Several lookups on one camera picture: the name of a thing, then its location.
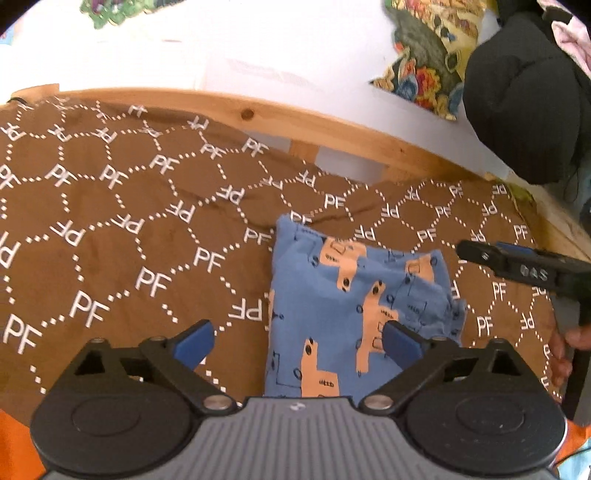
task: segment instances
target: orange print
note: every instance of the orange print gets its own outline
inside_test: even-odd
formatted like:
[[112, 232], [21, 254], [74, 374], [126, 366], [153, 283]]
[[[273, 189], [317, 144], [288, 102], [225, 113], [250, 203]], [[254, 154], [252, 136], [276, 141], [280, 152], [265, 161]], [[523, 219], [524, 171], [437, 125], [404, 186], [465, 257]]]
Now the orange print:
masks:
[[302, 397], [339, 396], [337, 374], [318, 370], [318, 343], [312, 338], [308, 338], [304, 343], [300, 368]]
[[357, 259], [365, 256], [367, 249], [364, 244], [328, 237], [320, 250], [320, 264], [339, 267], [336, 285], [343, 291], [349, 291], [357, 273]]
[[370, 292], [365, 296], [362, 311], [363, 334], [358, 341], [356, 369], [357, 373], [366, 374], [369, 371], [369, 354], [384, 353], [382, 347], [382, 330], [386, 322], [398, 321], [398, 312], [379, 304], [379, 298], [386, 289], [381, 280], [374, 283]]

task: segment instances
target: human hand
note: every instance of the human hand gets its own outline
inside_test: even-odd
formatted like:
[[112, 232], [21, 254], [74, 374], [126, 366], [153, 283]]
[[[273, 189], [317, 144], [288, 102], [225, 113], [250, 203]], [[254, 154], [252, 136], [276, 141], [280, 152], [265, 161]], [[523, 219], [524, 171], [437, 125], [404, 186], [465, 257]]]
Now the human hand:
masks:
[[577, 350], [591, 350], [591, 325], [569, 330], [564, 337], [558, 333], [558, 330], [552, 333], [548, 342], [550, 353], [552, 353], [550, 368], [552, 383], [559, 388], [573, 372], [573, 365], [565, 358], [567, 345]]

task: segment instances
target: colorful fabric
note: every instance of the colorful fabric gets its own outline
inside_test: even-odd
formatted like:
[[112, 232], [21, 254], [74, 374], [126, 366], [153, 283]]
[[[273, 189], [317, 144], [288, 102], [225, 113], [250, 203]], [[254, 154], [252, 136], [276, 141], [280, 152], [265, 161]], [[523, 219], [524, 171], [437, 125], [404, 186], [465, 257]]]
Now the colorful fabric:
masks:
[[382, 348], [389, 320], [460, 343], [466, 302], [452, 299], [440, 251], [366, 247], [286, 216], [276, 231], [265, 395], [357, 404], [401, 372]]
[[179, 4], [184, 0], [83, 0], [80, 11], [87, 14], [95, 29], [103, 28], [107, 23], [121, 25], [127, 18], [140, 13], [154, 13], [169, 5]]
[[385, 0], [398, 58], [372, 85], [456, 120], [484, 17], [479, 0]]
[[591, 440], [558, 466], [561, 480], [589, 480], [591, 477]]

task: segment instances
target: black cloth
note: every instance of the black cloth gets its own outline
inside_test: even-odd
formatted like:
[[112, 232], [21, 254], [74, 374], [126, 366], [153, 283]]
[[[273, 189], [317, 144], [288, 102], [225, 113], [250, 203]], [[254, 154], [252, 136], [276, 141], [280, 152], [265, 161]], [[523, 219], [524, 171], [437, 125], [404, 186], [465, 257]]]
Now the black cloth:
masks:
[[466, 115], [517, 175], [560, 181], [591, 150], [591, 80], [556, 45], [535, 0], [500, 0], [499, 10], [503, 28], [467, 65]]

